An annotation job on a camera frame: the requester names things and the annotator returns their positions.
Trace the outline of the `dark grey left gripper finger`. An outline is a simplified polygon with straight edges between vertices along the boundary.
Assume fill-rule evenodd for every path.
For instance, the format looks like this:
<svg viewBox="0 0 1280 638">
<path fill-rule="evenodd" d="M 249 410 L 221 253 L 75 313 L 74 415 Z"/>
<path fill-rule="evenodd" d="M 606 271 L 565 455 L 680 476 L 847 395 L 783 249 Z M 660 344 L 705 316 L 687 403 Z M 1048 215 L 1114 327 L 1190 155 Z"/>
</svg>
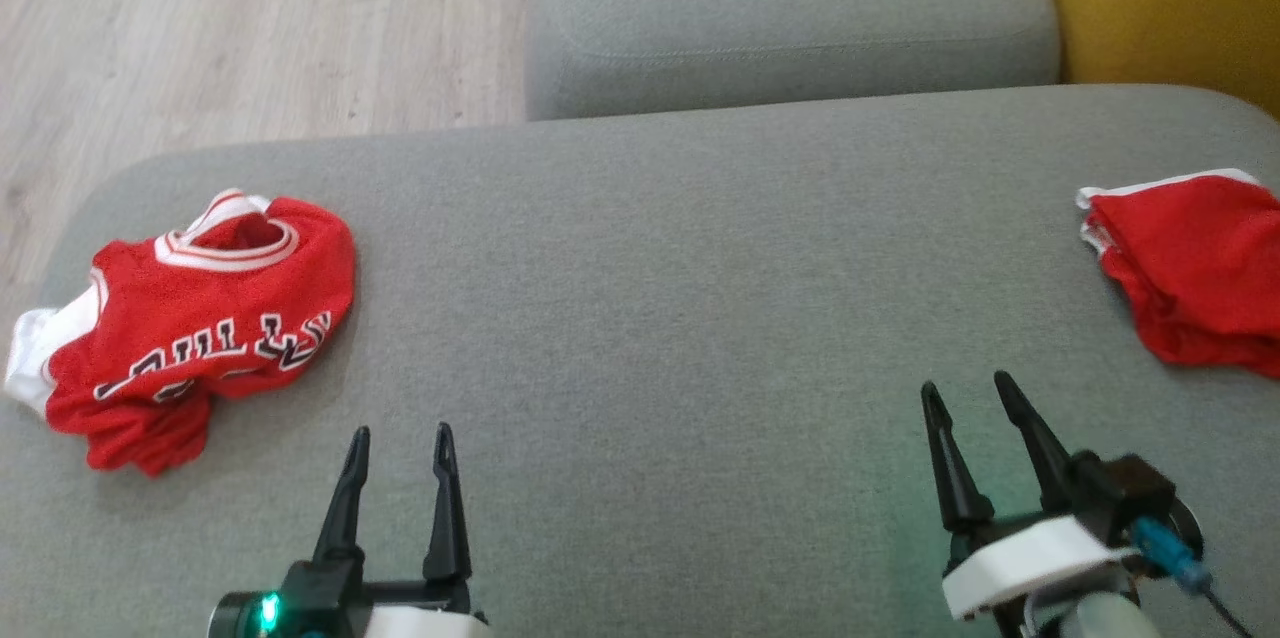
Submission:
<svg viewBox="0 0 1280 638">
<path fill-rule="evenodd" d="M 436 428 L 431 471 L 438 487 L 422 578 L 430 584 L 465 584 L 472 561 L 454 437 L 447 421 Z"/>
<path fill-rule="evenodd" d="M 364 551 L 358 546 L 358 514 L 361 495 L 369 477 L 370 446 L 370 428 L 360 427 L 352 436 L 335 482 L 314 548 L 314 564 L 364 561 Z"/>
</svg>

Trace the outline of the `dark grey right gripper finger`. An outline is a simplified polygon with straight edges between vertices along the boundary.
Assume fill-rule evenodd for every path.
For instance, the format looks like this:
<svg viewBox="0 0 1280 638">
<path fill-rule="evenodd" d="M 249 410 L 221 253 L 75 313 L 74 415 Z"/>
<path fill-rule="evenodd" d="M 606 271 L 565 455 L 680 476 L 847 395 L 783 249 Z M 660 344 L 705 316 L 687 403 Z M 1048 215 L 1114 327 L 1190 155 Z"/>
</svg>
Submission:
<svg viewBox="0 0 1280 638">
<path fill-rule="evenodd" d="M 954 438 L 954 421 L 932 380 L 922 386 L 922 409 L 931 465 L 945 530 L 969 532 L 995 519 L 995 507 L 980 493 Z"/>
<path fill-rule="evenodd" d="M 1039 486 L 1041 507 L 1044 511 L 1068 511 L 1073 506 L 1068 482 L 1070 455 L 1010 373 L 996 372 L 993 379 L 1007 419 L 1018 428 L 1025 445 Z"/>
</svg>

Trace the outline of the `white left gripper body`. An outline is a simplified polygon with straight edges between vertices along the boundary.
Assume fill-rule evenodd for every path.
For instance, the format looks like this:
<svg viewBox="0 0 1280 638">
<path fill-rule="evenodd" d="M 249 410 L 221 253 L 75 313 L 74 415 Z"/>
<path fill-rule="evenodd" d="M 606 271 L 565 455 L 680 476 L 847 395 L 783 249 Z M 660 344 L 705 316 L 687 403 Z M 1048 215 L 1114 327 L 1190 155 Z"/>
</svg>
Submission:
<svg viewBox="0 0 1280 638">
<path fill-rule="evenodd" d="M 210 637 L 492 637 L 468 585 L 452 582 L 358 583 L 352 561 L 293 564 L 280 587 L 224 594 Z"/>
</svg>

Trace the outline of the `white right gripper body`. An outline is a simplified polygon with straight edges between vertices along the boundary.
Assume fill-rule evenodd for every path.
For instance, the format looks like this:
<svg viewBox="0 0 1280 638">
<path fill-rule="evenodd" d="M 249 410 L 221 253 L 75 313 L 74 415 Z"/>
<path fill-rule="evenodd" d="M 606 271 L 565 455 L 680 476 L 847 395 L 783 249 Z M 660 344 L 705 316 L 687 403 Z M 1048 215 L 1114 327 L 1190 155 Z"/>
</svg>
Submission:
<svg viewBox="0 0 1280 638">
<path fill-rule="evenodd" d="M 956 621 L 1034 621 L 1043 606 L 1061 606 L 1061 621 L 1138 621 L 1124 565 L 1137 553 L 1125 536 L 1108 543 L 1074 516 L 991 521 L 952 532 L 943 600 Z"/>
</svg>

